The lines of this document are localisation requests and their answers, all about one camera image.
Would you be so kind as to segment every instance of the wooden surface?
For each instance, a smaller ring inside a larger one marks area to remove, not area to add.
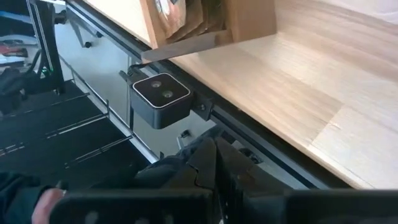
[[[138,0],[86,1],[148,43]],[[353,187],[398,188],[398,2],[275,1],[277,35],[172,61]]]

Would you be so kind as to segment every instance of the light wood panel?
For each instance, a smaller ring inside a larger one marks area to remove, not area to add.
[[[346,2],[275,0],[277,35],[172,61],[353,187],[396,189],[398,3]]]

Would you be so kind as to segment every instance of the floor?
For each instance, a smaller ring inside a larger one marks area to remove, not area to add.
[[[55,34],[58,45],[58,52],[66,63],[62,63],[62,70],[66,80],[73,78],[74,70],[81,75],[91,87],[109,104],[115,112],[126,123],[129,122],[129,97],[128,87],[124,80],[119,77],[120,70],[126,71],[129,66],[129,57],[122,50],[118,49],[105,37],[96,38],[84,29],[80,29],[83,41],[90,41],[93,46],[89,49],[82,48],[69,23],[57,25]],[[139,116],[134,116],[134,131],[158,156],[163,152],[166,156],[175,154],[178,151],[177,136],[183,131],[189,130],[192,134],[183,140],[184,144],[201,135],[204,131],[215,124],[212,121],[204,122],[194,113],[178,123],[175,123],[162,130],[152,129]],[[270,159],[261,155],[264,160],[259,166],[268,171],[271,175],[280,177],[282,181],[296,189],[304,186],[288,173],[276,166]]]

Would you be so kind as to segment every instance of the hand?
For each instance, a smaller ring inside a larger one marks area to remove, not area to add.
[[[63,190],[48,189],[39,198],[32,215],[32,224],[49,224],[50,213],[63,197]]]

